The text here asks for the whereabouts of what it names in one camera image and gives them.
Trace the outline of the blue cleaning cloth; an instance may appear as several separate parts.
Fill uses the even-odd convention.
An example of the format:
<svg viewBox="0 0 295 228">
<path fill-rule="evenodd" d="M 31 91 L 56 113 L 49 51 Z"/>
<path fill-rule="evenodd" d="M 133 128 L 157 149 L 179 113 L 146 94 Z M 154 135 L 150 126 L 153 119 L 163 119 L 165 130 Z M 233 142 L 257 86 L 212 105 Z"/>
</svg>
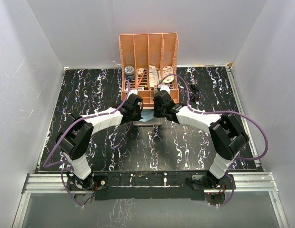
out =
<svg viewBox="0 0 295 228">
<path fill-rule="evenodd" d="M 142 112 L 141 113 L 141 122 L 148 122 L 154 118 L 154 112 L 153 110 Z"/>
</svg>

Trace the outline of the small white card box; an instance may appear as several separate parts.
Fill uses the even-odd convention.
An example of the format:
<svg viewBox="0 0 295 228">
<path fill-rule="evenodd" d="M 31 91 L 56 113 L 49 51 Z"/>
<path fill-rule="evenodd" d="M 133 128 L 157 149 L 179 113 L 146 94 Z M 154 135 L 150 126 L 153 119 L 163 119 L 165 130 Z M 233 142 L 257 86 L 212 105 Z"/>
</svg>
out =
<svg viewBox="0 0 295 228">
<path fill-rule="evenodd" d="M 144 73 L 144 68 L 139 68 L 138 69 L 138 75 L 141 76 Z"/>
</svg>

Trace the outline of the red pencil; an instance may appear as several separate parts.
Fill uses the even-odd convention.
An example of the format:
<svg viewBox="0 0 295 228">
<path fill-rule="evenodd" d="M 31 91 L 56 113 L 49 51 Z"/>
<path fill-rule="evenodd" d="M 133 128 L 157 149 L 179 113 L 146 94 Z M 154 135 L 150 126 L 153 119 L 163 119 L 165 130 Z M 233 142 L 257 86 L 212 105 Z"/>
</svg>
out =
<svg viewBox="0 0 295 228">
<path fill-rule="evenodd" d="M 144 76 L 146 75 L 146 72 L 147 72 L 147 71 L 144 69 L 144 70 L 142 71 L 142 74 L 141 74 L 140 77 L 138 78 L 137 88 L 140 87 L 140 84 L 141 84 L 141 82 L 142 82 Z"/>
</svg>

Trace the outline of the black sunglasses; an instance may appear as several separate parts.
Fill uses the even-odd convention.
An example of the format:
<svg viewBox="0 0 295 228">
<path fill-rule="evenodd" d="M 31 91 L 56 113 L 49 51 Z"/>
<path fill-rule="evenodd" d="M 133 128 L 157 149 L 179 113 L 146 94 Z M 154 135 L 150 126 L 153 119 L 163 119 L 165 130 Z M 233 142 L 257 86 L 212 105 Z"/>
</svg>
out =
<svg viewBox="0 0 295 228">
<path fill-rule="evenodd" d="M 197 102 L 199 100 L 199 87 L 197 83 L 192 83 L 190 85 L 190 90 L 191 90 L 191 97 L 190 101 L 191 102 Z"/>
</svg>

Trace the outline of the oval beige tag package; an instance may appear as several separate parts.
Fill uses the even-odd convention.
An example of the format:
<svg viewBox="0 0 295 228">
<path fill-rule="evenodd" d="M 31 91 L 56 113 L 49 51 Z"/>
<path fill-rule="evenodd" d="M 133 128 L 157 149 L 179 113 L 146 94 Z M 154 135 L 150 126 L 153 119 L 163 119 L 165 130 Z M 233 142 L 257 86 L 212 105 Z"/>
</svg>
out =
<svg viewBox="0 0 295 228">
<path fill-rule="evenodd" d="M 164 79 L 163 82 L 166 84 L 173 82 L 173 80 L 174 80 L 173 73 L 174 73 L 173 67 L 171 67 L 171 66 L 163 67 L 163 78 L 166 77 L 167 75 L 170 75 L 166 79 Z"/>
</svg>

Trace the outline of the orange desk organizer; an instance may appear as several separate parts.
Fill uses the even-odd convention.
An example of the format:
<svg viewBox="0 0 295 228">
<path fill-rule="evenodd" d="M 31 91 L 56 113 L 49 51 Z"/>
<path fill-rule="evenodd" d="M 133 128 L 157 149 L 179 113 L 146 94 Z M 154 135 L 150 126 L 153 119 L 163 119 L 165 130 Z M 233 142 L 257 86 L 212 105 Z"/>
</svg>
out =
<svg viewBox="0 0 295 228">
<path fill-rule="evenodd" d="M 179 88 L 177 79 L 174 77 L 173 82 L 164 83 L 163 67 L 173 67 L 174 74 L 177 72 L 178 56 L 178 35 L 177 33 L 151 33 L 151 34 L 121 34 L 119 35 L 119 51 L 122 66 L 122 99 L 126 97 L 125 89 L 128 83 L 125 78 L 124 68 L 133 66 L 136 78 L 130 81 L 130 89 L 137 89 L 138 95 L 143 98 L 144 108 L 153 108 L 153 95 L 155 87 L 149 86 L 149 65 L 155 66 L 158 72 L 159 82 L 170 87 L 170 94 L 173 100 L 179 102 Z M 144 68 L 147 72 L 144 76 L 140 87 L 137 88 L 138 69 Z"/>
</svg>

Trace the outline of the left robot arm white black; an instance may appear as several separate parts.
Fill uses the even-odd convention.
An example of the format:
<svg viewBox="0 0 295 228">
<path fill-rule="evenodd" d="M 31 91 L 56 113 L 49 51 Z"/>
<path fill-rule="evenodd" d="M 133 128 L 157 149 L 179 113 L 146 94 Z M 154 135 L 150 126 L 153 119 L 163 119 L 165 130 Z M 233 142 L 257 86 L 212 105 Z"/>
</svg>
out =
<svg viewBox="0 0 295 228">
<path fill-rule="evenodd" d="M 66 156 L 73 174 L 73 182 L 78 188 L 90 189 L 93 185 L 93 172 L 86 158 L 86 150 L 93 134 L 132 121 L 141 119 L 143 98 L 137 94 L 130 94 L 116 108 L 84 115 L 70 115 L 57 136 L 55 148 L 60 148 Z"/>
</svg>

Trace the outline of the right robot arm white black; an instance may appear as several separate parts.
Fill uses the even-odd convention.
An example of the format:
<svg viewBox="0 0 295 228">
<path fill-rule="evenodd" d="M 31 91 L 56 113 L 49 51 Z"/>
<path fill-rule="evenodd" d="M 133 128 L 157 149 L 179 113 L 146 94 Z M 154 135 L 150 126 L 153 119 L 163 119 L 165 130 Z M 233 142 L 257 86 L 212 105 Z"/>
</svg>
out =
<svg viewBox="0 0 295 228">
<path fill-rule="evenodd" d="M 206 175 L 196 184 L 217 189 L 224 184 L 224 176 L 239 152 L 246 147 L 249 138 L 233 114 L 200 114 L 182 103 L 176 104 L 170 94 L 159 91 L 154 94 L 154 117 L 164 117 L 177 124 L 198 128 L 211 136 L 216 151 Z"/>
</svg>

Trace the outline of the blue white round tin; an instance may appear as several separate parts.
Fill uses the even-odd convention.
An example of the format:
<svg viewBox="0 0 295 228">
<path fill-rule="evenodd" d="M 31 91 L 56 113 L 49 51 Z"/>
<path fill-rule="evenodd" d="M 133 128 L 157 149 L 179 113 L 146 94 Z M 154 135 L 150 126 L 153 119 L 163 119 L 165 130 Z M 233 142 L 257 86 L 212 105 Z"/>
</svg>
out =
<svg viewBox="0 0 295 228">
<path fill-rule="evenodd" d="M 126 66 L 124 68 L 125 78 L 128 81 L 134 81 L 136 78 L 135 69 L 133 66 Z"/>
</svg>

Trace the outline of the pink glasses case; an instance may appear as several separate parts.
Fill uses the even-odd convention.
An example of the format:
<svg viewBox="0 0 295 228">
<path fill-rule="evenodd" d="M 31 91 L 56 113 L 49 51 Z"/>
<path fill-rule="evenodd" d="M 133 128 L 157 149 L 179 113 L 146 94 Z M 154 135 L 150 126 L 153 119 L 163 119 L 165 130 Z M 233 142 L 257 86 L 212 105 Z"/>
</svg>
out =
<svg viewBox="0 0 295 228">
<path fill-rule="evenodd" d="M 139 121 L 132 122 L 134 126 L 161 126 L 163 123 L 162 118 L 154 117 L 154 108 L 143 108 L 141 117 Z"/>
</svg>

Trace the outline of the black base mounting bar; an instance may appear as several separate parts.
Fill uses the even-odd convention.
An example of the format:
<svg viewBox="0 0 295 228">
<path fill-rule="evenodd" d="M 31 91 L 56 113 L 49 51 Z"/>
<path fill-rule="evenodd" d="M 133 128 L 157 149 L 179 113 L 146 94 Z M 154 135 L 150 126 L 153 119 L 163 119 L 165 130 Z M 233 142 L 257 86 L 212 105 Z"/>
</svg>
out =
<svg viewBox="0 0 295 228">
<path fill-rule="evenodd" d="M 204 200 L 207 192 L 224 200 L 224 193 L 235 188 L 233 175 L 215 181 L 205 171 L 96 171 L 85 181 L 68 172 L 67 177 L 68 190 L 77 196 L 87 193 L 94 200 Z"/>
</svg>

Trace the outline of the white tube package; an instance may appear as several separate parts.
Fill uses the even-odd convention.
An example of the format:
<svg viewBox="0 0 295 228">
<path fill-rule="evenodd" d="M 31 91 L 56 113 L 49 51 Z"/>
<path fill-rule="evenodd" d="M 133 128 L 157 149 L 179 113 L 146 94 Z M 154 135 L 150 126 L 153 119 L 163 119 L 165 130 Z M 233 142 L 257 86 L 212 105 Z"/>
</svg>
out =
<svg viewBox="0 0 295 228">
<path fill-rule="evenodd" d="M 154 88 L 159 83 L 158 72 L 155 66 L 149 65 L 149 86 Z"/>
</svg>

